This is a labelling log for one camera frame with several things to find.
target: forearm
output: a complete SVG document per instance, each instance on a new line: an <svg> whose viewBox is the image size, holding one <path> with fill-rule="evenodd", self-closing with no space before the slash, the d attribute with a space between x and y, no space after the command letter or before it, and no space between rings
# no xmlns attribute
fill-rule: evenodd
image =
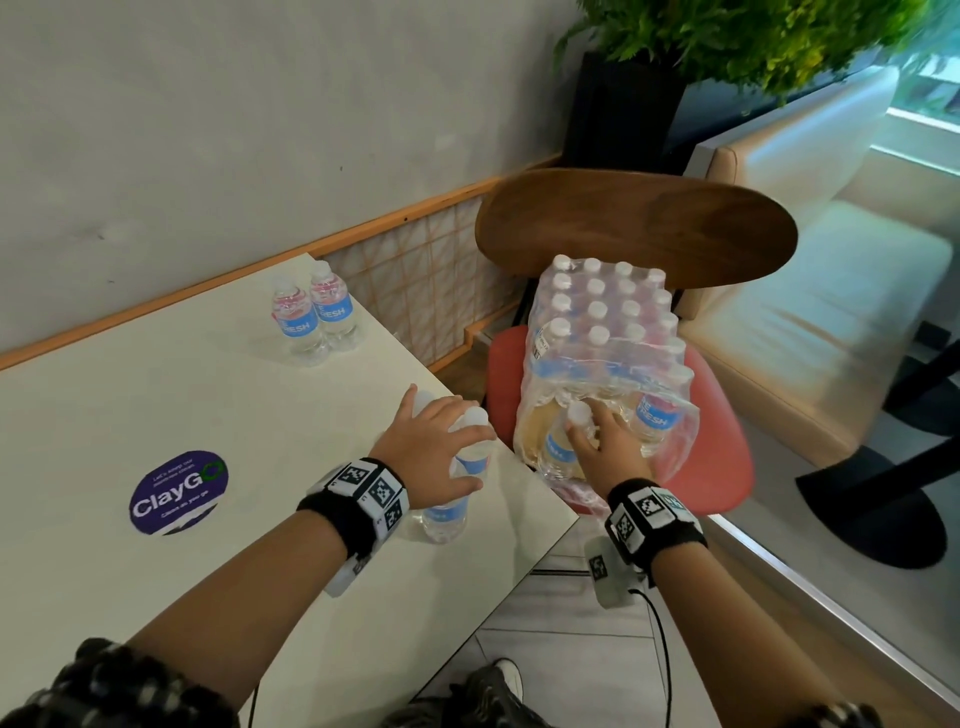
<svg viewBox="0 0 960 728"><path fill-rule="evenodd" d="M129 645L239 710L346 560L333 526L299 511L167 607Z"/></svg>
<svg viewBox="0 0 960 728"><path fill-rule="evenodd" d="M665 549L652 572L722 725L777 728L814 706L842 701L706 548Z"/></svg>

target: chair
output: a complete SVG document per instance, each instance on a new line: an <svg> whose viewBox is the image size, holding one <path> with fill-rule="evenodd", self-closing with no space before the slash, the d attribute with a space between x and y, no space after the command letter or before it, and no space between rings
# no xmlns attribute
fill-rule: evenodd
<svg viewBox="0 0 960 728"><path fill-rule="evenodd" d="M484 256L529 279L565 253L662 268L676 287L768 275L789 260L797 242L789 214L752 190L664 175L567 169L526 172L499 184L484 201L475 232ZM526 326L516 326L497 335L487 364L491 424L509 446L526 333ZM664 485L694 513L720 513L751 492L753 461L707 362L688 347L685 363L696 374L690 398L701 410L700 433L684 466Z"/></svg>

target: sofa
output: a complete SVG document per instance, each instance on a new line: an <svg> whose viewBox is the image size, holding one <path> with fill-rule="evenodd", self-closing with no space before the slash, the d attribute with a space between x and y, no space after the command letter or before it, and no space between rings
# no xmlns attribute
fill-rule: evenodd
<svg viewBox="0 0 960 728"><path fill-rule="evenodd" d="M776 273L684 291L677 313L738 414L820 468L866 441L952 254L838 199L897 80L893 68L854 74L701 143L685 172L751 187L797 222L797 252Z"/></svg>

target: green plant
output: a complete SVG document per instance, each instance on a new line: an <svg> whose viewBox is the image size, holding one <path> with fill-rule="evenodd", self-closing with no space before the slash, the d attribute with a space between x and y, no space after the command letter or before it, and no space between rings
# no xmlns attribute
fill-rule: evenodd
<svg viewBox="0 0 960 728"><path fill-rule="evenodd" d="M783 96L860 51L899 47L928 0L577 0L584 17L554 48L585 31L610 61L676 69Z"/></svg>

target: potted plant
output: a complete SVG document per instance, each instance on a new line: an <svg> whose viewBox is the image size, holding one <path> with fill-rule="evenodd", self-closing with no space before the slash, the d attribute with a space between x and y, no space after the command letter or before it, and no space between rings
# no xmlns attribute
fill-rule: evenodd
<svg viewBox="0 0 960 728"><path fill-rule="evenodd" d="M589 32L564 166L656 171L690 85L713 79L780 99L861 51L897 47L927 0L577 0Z"/></svg>

